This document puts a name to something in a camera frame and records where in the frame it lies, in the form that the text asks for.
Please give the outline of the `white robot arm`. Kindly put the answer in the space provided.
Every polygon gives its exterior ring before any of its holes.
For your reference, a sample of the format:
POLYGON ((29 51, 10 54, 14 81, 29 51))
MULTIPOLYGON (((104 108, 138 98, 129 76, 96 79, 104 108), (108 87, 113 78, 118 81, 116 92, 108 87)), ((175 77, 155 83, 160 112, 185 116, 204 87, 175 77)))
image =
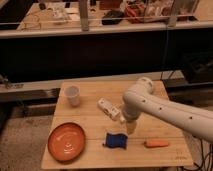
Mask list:
POLYGON ((154 83, 139 78, 123 94, 123 116, 136 121, 142 112, 150 114, 213 144, 213 111, 159 98, 153 94, 154 83))

